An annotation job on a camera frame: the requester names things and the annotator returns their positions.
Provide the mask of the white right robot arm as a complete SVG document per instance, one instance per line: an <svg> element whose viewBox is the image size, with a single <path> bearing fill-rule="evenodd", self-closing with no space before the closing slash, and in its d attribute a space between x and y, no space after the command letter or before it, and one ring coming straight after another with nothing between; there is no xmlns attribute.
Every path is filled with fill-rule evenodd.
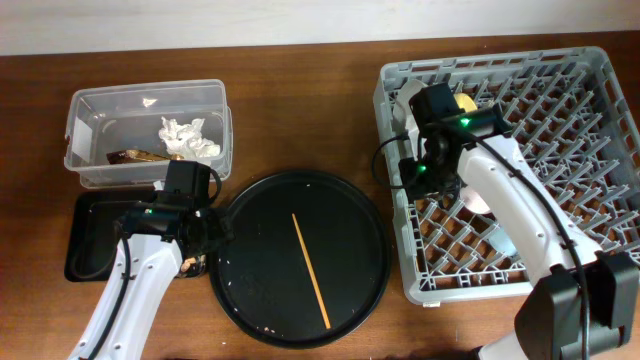
<svg viewBox="0 0 640 360"><path fill-rule="evenodd" d="M606 253L566 215L524 160L499 105L462 105L446 83L411 80L393 115L411 149L399 163L401 189L412 199L452 194L473 212L492 213L533 286L513 332L475 358L588 359L630 341L638 267L626 253Z"/></svg>

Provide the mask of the grey plate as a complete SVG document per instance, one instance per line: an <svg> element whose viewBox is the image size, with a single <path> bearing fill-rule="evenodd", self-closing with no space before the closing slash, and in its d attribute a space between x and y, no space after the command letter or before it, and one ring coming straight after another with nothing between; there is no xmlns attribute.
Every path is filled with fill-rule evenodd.
<svg viewBox="0 0 640 360"><path fill-rule="evenodd" d="M409 115L412 115L414 117L411 106L409 105L409 101L425 87L426 84L422 81L412 79L407 81L397 92L392 115L398 129L406 132L406 118Z"/></svg>

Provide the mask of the yellow bowl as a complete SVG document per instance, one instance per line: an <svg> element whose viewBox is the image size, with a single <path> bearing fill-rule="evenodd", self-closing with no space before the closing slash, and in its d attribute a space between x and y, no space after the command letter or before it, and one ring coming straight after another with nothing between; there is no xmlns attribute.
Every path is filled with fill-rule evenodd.
<svg viewBox="0 0 640 360"><path fill-rule="evenodd" d="M465 113L473 112L478 109L474 100L466 93L456 93L454 95L454 99L458 107L462 109Z"/></svg>

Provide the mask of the blue cup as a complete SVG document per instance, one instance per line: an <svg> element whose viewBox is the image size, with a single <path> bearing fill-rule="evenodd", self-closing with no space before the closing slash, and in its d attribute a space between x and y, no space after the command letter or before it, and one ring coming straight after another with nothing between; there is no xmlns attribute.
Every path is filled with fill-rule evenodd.
<svg viewBox="0 0 640 360"><path fill-rule="evenodd" d="M488 242L497 252L506 256L512 257L518 254L511 238L501 226L489 235Z"/></svg>

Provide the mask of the pink cup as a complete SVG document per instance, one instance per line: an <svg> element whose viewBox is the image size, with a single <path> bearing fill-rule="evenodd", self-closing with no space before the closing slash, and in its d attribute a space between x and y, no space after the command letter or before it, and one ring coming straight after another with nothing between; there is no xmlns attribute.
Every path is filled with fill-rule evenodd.
<svg viewBox="0 0 640 360"><path fill-rule="evenodd" d="M459 197L464 206L472 213L484 215L491 212L490 207L479 193L470 186L463 187L459 192Z"/></svg>

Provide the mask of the wooden chopstick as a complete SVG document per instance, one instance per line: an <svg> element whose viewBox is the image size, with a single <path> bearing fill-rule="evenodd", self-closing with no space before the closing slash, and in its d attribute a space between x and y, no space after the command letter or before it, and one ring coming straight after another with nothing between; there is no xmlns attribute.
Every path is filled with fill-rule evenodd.
<svg viewBox="0 0 640 360"><path fill-rule="evenodd" d="M312 264L311 258L309 256L309 253L308 253L308 250L307 250L307 247L306 247L306 243L305 243L303 234L301 232L301 229L300 229L296 214L292 213L291 217L292 217L292 221L293 221L293 224L294 224L294 227L295 227L296 235L297 235L297 238L298 238L298 241L299 241L299 245L300 245L300 248L301 248L301 251L302 251L302 254L303 254L303 258L304 258L304 261L305 261L305 264L306 264L306 267L307 267L307 271L309 273L309 277L310 277L310 280L311 280L311 284L312 284L312 287L313 287L313 290L314 290L314 294L315 294L315 297L316 297L316 300L317 300L317 303L318 303L318 307L319 307L319 310L320 310L320 313L321 313L321 316L322 316L322 320L323 320L325 329L330 330L330 329L332 329L332 325L331 325L331 322L330 322L330 319L329 319L329 316L328 316L328 312L327 312L327 309L326 309L326 306L325 306L325 302L324 302L324 299L323 299L323 296L322 296L322 293L321 293L321 290L320 290L320 287L319 287L319 284L318 284L318 281L317 281L317 278L316 278L316 274L315 274L315 271L314 271L314 268L313 268L313 264Z"/></svg>

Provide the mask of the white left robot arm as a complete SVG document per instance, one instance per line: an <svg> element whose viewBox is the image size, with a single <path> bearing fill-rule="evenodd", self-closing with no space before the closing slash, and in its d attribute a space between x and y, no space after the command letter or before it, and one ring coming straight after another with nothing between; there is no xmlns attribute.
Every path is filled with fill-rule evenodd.
<svg viewBox="0 0 640 360"><path fill-rule="evenodd" d="M110 275L72 359L138 359L175 279L205 273L233 238L225 211L138 202L114 221Z"/></svg>

